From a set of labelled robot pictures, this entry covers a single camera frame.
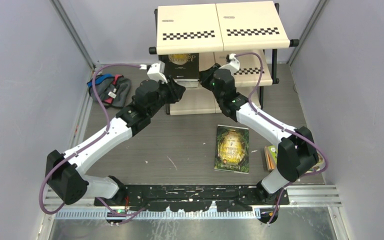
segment shelving unit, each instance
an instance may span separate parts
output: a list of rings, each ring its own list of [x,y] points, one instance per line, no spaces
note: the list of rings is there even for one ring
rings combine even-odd
[[[259,99],[254,102],[259,102],[261,108],[264,86],[279,83],[277,49],[296,47],[299,43],[297,39],[288,38],[279,17],[279,4],[273,1],[159,6],[154,14],[157,41],[156,46],[149,48],[149,53],[157,54],[163,62],[168,54],[200,53],[205,56],[213,53],[214,62],[224,65],[227,54],[258,53],[263,59],[264,73],[259,84]],[[264,50],[270,49],[271,71],[264,55]],[[247,95],[257,83],[260,63],[255,56],[242,56],[240,63],[241,70],[234,75],[235,86],[238,92]],[[200,65],[200,71],[211,67],[204,66]],[[217,103],[213,110],[205,91],[202,87],[187,88],[182,101],[167,105],[166,113],[219,112]]]

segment white label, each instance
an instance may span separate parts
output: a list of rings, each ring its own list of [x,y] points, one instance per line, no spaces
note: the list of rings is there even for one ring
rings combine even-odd
[[[109,95],[111,98],[113,98],[113,99],[115,99],[115,98],[117,97],[117,95],[116,95],[114,92],[112,92],[112,91],[108,92],[108,95]]]

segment book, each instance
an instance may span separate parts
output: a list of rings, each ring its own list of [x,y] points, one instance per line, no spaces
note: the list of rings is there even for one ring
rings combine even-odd
[[[264,147],[265,154],[265,162],[267,163],[267,170],[273,171],[276,168],[276,164],[278,163],[278,150],[274,145]],[[306,173],[312,173],[319,171],[321,168],[325,166],[325,160],[323,157],[317,153],[318,162],[310,168]]]
[[[218,125],[214,169],[248,174],[249,136],[248,128]]]
[[[199,53],[169,54],[164,63],[164,74],[171,75],[177,83],[197,83],[200,78]]]

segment white scrap on floor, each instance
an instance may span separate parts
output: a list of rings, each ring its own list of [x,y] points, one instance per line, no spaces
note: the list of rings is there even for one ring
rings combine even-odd
[[[175,163],[169,158],[169,156],[167,156],[168,160],[170,160],[170,162],[173,164],[173,166],[176,168],[176,171],[178,170],[178,167],[175,165]]]

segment blue strap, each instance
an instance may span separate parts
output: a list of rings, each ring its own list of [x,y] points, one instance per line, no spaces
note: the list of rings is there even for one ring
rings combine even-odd
[[[95,85],[101,84],[102,81],[104,81],[106,78],[111,78],[112,76],[113,76],[112,74],[107,73],[107,74],[104,74],[104,75],[98,77],[97,79],[95,79]],[[89,88],[92,87],[92,81],[88,82],[87,86]]]

